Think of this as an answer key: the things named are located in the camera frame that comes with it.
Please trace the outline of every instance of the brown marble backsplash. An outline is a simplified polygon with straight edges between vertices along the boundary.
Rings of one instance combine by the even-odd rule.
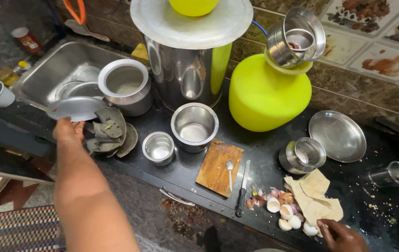
[[[62,0],[53,0],[62,21],[71,18]],[[283,19],[289,9],[301,6],[319,15],[330,0],[250,0],[254,20],[261,26]],[[113,15],[117,0],[85,0],[87,26],[93,32],[108,36],[112,41],[131,47],[143,42],[141,32],[133,24],[129,5],[123,1]],[[254,25],[232,45],[226,77],[232,76],[237,64],[245,58],[263,53],[266,36]],[[322,62],[315,62],[307,73],[313,86],[310,105],[343,112],[361,123],[369,123],[375,116],[384,116],[399,124],[399,84],[378,80]]]

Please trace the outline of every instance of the yellow sponge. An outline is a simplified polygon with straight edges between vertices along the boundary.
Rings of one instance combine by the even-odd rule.
[[[131,53],[131,58],[133,60],[137,60],[141,62],[142,64],[146,66],[150,66],[150,61],[148,60],[148,54],[147,54],[147,49],[145,48],[145,45],[142,43],[139,43],[136,46],[136,49]]]

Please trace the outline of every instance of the stainless steel sink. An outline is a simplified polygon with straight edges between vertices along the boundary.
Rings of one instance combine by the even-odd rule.
[[[22,75],[12,90],[19,100],[46,109],[58,99],[56,91],[83,69],[90,66],[102,69],[108,63],[124,58],[88,43],[61,42]]]

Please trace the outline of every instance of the kitchen counter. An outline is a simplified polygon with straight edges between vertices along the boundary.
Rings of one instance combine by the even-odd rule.
[[[206,151],[191,154],[175,148],[176,157],[164,167],[153,166],[142,153],[144,138],[155,131],[164,131],[176,140],[170,129],[171,112],[157,101],[149,112],[140,117],[126,117],[139,134],[134,150],[121,159],[107,159],[102,155],[95,159],[117,169],[117,173],[132,175],[177,196],[218,212],[228,218],[259,230],[271,237],[305,251],[327,250],[322,238],[309,238],[302,230],[282,231],[278,227],[279,213],[272,214],[266,205],[254,210],[244,209],[243,216],[235,216],[239,189],[246,160],[251,160],[247,188],[270,186],[284,189],[283,177],[287,175],[278,161],[278,152],[291,140],[309,136],[308,122],[318,109],[308,107],[291,122],[269,132],[256,133],[241,128],[232,118],[227,99],[229,80],[223,83],[223,96],[216,108],[220,127],[216,138],[244,150],[238,168],[231,197],[219,194],[195,183]],[[51,134],[55,122],[44,111],[15,101],[7,108],[0,108],[0,119],[29,130],[53,141]],[[367,172],[399,161],[399,141],[395,136],[361,126],[367,140],[367,152],[362,160],[344,164],[327,159],[320,171],[330,180],[326,196],[339,198],[344,218],[342,223],[358,231],[368,242],[371,251],[399,251],[399,187],[376,189],[368,180]],[[250,190],[246,199],[251,196]]]

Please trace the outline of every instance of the knife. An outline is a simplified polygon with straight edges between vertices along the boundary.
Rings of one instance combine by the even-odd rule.
[[[241,217],[241,214],[243,213],[243,207],[245,205],[246,181],[248,180],[250,164],[251,160],[246,161],[245,173],[243,175],[243,183],[241,184],[241,190],[240,190],[240,200],[238,201],[238,209],[235,212],[235,215],[237,217]]]

